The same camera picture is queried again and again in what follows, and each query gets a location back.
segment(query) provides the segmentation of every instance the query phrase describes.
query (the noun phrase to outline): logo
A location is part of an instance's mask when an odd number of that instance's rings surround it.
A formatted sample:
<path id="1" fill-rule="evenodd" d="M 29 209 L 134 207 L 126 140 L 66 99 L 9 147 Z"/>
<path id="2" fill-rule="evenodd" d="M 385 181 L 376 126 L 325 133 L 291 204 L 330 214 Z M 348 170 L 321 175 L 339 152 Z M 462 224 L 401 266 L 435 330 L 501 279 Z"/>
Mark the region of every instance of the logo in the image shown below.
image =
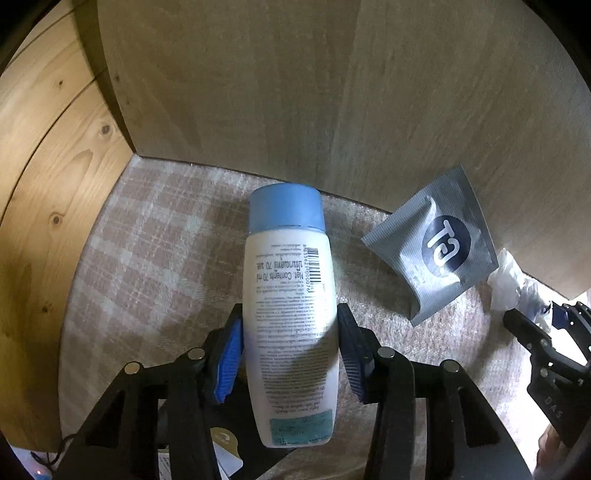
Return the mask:
<path id="1" fill-rule="evenodd" d="M 447 277 L 466 261 L 471 244 L 470 232 L 460 219 L 441 215 L 423 236 L 423 261 L 433 275 Z"/>

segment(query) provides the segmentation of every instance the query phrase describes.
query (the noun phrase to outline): beige checkered cloth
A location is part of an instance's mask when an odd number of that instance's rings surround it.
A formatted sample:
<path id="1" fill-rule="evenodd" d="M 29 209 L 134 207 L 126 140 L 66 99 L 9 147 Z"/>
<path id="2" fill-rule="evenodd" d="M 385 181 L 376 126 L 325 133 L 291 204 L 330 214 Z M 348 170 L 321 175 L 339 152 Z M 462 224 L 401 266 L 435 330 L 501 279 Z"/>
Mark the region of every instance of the beige checkered cloth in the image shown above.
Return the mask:
<path id="1" fill-rule="evenodd" d="M 224 324 L 241 300 L 248 196 L 271 180 L 220 168 L 134 157 L 99 215 L 70 293 L 59 376 L 63 434 L 75 432 L 122 366 L 170 362 Z M 338 301 L 362 326 L 411 360 L 458 360 L 520 446 L 530 465 L 545 422 L 525 386 L 525 351 L 488 311 L 490 292 L 470 289 L 412 328 L 402 279 L 360 238 L 387 214 L 324 195 Z M 341 365 L 335 433 L 324 446 L 299 449 L 266 479 L 361 478 L 375 406 L 352 395 Z M 425 451 L 418 417 L 415 478 Z"/>

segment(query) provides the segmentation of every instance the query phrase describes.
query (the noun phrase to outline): silver metal bolt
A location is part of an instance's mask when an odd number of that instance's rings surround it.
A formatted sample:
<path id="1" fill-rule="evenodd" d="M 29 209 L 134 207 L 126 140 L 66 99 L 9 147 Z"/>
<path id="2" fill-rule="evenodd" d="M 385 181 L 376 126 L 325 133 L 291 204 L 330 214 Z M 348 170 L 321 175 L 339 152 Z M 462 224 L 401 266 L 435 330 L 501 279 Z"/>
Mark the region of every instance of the silver metal bolt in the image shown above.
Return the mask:
<path id="1" fill-rule="evenodd" d="M 396 355 L 396 350 L 390 348 L 389 346 L 381 346 L 378 348 L 378 355 L 382 358 L 394 358 L 394 355 Z"/>
<path id="2" fill-rule="evenodd" d="M 451 374 L 457 374 L 460 371 L 460 364 L 455 360 L 445 360 L 443 362 L 443 368 Z"/>
<path id="3" fill-rule="evenodd" d="M 137 372 L 140 371 L 141 368 L 142 366 L 138 362 L 129 362 L 127 365 L 125 365 L 123 370 L 128 375 L 135 375 Z"/>
<path id="4" fill-rule="evenodd" d="M 205 356 L 205 350 L 203 348 L 191 348 L 187 352 L 187 356 L 191 360 L 201 360 Z"/>

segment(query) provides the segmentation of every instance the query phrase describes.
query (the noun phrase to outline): wooden wall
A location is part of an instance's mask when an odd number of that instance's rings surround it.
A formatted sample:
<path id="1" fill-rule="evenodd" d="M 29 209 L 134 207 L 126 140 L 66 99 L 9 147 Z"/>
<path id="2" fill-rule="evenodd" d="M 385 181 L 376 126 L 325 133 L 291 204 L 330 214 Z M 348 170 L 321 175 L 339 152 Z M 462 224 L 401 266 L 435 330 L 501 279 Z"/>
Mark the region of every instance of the wooden wall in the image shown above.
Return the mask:
<path id="1" fill-rule="evenodd" d="M 521 0 L 99 0 L 141 155 L 392 211 L 463 164 L 495 245 L 591 286 L 591 95 Z"/>
<path id="2" fill-rule="evenodd" d="M 63 0 L 0 76 L 0 430 L 56 451 L 60 330 L 78 259 L 131 150 L 101 90 L 96 1 Z"/>

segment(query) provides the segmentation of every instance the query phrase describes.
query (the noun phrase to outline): gold sticker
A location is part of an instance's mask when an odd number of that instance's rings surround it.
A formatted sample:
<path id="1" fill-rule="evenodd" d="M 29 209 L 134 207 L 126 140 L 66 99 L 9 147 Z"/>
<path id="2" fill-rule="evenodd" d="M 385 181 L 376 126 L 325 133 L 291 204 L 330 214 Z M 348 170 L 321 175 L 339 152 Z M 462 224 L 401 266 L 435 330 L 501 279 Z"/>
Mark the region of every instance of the gold sticker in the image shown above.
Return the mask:
<path id="1" fill-rule="evenodd" d="M 230 430 L 214 427 L 210 431 L 214 442 L 233 454 L 233 456 L 240 458 L 240 455 L 238 455 L 238 440 Z"/>

